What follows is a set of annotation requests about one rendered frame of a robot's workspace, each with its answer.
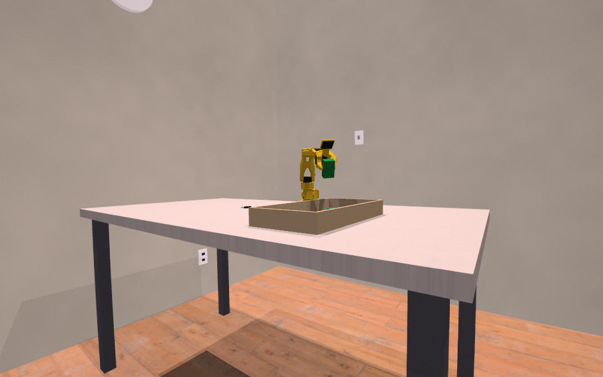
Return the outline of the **green box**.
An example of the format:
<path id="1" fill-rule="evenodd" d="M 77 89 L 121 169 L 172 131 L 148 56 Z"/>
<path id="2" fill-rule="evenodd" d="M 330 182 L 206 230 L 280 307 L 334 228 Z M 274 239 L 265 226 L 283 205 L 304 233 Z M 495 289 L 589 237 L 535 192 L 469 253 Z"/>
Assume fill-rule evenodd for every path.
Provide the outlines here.
<path id="1" fill-rule="evenodd" d="M 323 178 L 334 178 L 335 171 L 335 160 L 333 158 L 330 159 L 322 159 L 322 177 Z"/>

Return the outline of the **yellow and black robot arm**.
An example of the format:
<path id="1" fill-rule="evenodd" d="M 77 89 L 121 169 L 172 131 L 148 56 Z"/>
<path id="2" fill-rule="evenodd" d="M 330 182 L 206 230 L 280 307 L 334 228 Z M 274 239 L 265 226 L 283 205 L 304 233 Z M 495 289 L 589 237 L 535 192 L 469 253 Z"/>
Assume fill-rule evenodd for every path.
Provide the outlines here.
<path id="1" fill-rule="evenodd" d="M 317 199 L 317 190 L 314 189 L 314 175 L 315 167 L 314 167 L 314 159 L 316 152 L 322 152 L 322 149 L 318 148 L 310 148 L 310 149 L 302 149 L 301 162 L 299 164 L 299 181 L 304 182 L 301 183 L 301 189 L 304 189 L 304 192 L 301 193 L 301 196 L 306 202 L 306 200 L 316 200 Z M 307 157 L 309 157 L 309 161 L 307 161 Z M 311 173 L 311 177 L 304 177 L 304 173 L 306 168 L 309 168 Z"/>

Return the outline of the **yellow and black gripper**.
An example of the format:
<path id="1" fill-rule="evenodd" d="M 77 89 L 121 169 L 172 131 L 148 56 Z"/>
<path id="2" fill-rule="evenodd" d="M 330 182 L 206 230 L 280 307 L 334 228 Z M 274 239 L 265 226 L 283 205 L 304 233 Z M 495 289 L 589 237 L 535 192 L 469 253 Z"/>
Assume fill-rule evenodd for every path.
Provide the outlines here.
<path id="1" fill-rule="evenodd" d="M 322 144 L 320 149 L 322 152 L 317 152 L 315 154 L 315 164 L 316 168 L 323 170 L 322 159 L 330 159 L 333 158 L 335 160 L 335 166 L 337 165 L 337 157 L 333 155 L 333 153 L 329 153 L 329 150 L 332 149 L 335 139 L 322 139 Z"/>

